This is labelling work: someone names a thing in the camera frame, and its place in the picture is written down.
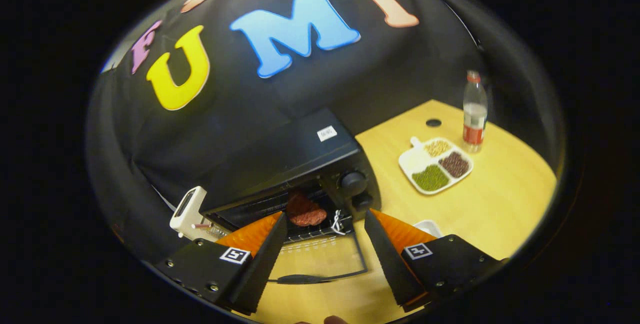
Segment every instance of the wooden table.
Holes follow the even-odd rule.
[[[469,154],[473,171],[439,194],[420,194],[398,165],[400,154],[411,148],[411,136],[421,141],[445,137],[462,146],[462,117],[460,109],[430,100],[366,130],[356,139],[375,172],[382,212],[409,224],[434,220],[443,235],[455,233],[498,260],[512,256],[537,226],[556,186],[553,171],[537,152],[489,122],[482,150]],[[426,126],[432,118],[441,120],[442,125]],[[269,323],[317,324],[329,315],[338,315],[349,324],[371,324],[409,315],[394,301],[364,230],[364,220],[354,227],[369,268],[367,273],[330,283],[268,283],[258,312],[250,318]],[[292,269],[304,265],[284,258],[281,254],[279,259],[283,260],[276,265],[291,265]]]

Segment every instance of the plastic bottle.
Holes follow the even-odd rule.
[[[480,74],[477,71],[467,71],[466,88],[464,90],[464,129],[462,139],[464,150],[469,153],[477,153],[485,139],[487,127],[487,95],[480,82]]]

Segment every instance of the bottle cap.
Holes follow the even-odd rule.
[[[473,82],[473,83],[477,83],[480,82],[480,73],[478,73],[477,71],[473,71],[473,70],[468,70],[466,72],[466,80],[469,82]]]

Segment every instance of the yellow letter u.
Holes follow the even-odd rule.
[[[210,63],[199,36],[203,28],[202,25],[192,28],[175,43],[176,49],[184,50],[192,71],[184,84],[176,85],[171,77],[167,66],[169,53],[160,56],[146,73],[160,105],[167,110],[185,107],[198,96],[209,78]]]

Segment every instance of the blue letter m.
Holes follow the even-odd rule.
[[[329,0],[293,0],[291,19],[264,10],[251,11],[230,25],[242,31],[254,48],[260,68],[258,76],[269,78],[291,66],[290,55],[278,52],[272,41],[278,41],[298,55],[311,55],[311,27],[318,33],[317,46],[333,50],[355,43],[361,36],[349,28]]]

